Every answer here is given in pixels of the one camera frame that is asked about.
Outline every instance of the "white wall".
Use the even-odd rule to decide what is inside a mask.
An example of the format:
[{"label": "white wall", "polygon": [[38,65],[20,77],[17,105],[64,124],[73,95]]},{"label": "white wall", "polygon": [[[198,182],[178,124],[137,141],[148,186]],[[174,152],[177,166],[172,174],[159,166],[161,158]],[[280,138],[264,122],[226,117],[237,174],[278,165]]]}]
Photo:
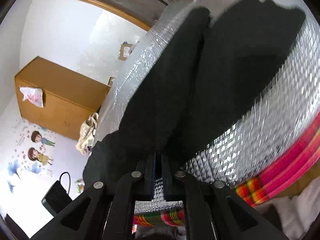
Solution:
[{"label": "white wall", "polygon": [[16,0],[0,25],[0,115],[14,95],[23,26],[32,0]]},{"label": "white wall", "polygon": [[[51,133],[54,136],[49,137],[49,133],[40,130],[38,125],[23,120],[20,117],[15,96],[12,97],[0,116],[0,127],[0,214],[2,216],[9,214],[31,237],[53,218],[42,206],[41,200],[64,171],[68,171],[71,176],[70,197],[75,199],[78,196],[75,181],[82,178],[88,155],[81,155],[76,150],[76,141],[55,133]],[[45,152],[47,156],[54,159],[52,166],[48,164],[42,166],[43,171],[39,174],[24,169],[24,165],[29,164],[30,160],[28,157],[24,160],[21,151],[26,153],[30,147],[38,150],[41,144],[33,143],[27,136],[21,145],[16,142],[17,138],[18,140],[21,138],[23,132],[26,134],[29,131],[28,134],[31,134],[33,130],[39,130],[43,135],[46,133],[47,139],[55,142],[55,147],[46,146]],[[16,159],[20,164],[18,171],[20,177],[16,174],[11,176],[8,172],[8,164],[13,163]],[[15,185],[13,192],[9,189],[8,181]],[[67,190],[69,185],[67,175],[63,175],[61,183]]]},{"label": "white wall", "polygon": [[78,0],[33,0],[23,30],[20,68],[41,56],[100,82],[116,76],[121,43],[145,31],[108,11]]}]

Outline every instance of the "black cloth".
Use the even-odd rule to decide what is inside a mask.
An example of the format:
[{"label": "black cloth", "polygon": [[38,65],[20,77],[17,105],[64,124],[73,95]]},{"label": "black cloth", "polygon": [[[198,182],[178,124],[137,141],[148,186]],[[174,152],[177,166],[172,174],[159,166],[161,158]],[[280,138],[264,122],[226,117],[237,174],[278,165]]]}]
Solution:
[{"label": "black cloth", "polygon": [[92,149],[86,185],[118,180],[155,151],[183,165],[203,150],[250,110],[304,19],[271,0],[241,0],[212,27],[206,8],[191,11],[129,101],[119,130]]}]

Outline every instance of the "black metal clamp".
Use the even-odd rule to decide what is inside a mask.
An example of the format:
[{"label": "black metal clamp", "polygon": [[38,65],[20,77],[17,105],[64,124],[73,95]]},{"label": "black metal clamp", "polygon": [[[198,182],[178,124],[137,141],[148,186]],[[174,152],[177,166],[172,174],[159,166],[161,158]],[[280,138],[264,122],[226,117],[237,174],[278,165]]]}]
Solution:
[{"label": "black metal clamp", "polygon": [[[131,239],[135,201],[153,198],[155,161],[150,155],[139,162],[114,191],[95,182],[31,240]],[[165,199],[184,203],[188,240],[288,239],[222,181],[199,182],[166,156],[161,156],[161,174]]]}]

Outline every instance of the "white cloth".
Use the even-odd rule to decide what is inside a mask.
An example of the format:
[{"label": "white cloth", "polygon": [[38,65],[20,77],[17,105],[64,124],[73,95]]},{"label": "white cloth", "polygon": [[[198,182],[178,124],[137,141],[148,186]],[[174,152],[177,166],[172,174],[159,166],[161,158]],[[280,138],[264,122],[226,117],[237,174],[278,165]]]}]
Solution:
[{"label": "white cloth", "polygon": [[255,209],[263,213],[271,204],[279,214],[284,234],[290,240],[302,238],[320,213],[320,177],[310,182],[299,196],[271,199]]}]

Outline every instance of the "cardboard box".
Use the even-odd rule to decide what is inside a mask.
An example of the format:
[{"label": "cardboard box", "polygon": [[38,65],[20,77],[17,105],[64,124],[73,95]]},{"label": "cardboard box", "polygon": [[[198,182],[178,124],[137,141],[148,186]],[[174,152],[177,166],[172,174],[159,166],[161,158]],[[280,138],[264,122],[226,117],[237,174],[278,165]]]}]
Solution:
[{"label": "cardboard box", "polygon": [[131,50],[132,44],[124,43],[120,47],[120,55],[118,57],[119,60],[127,60],[127,58],[130,56],[132,50]]}]

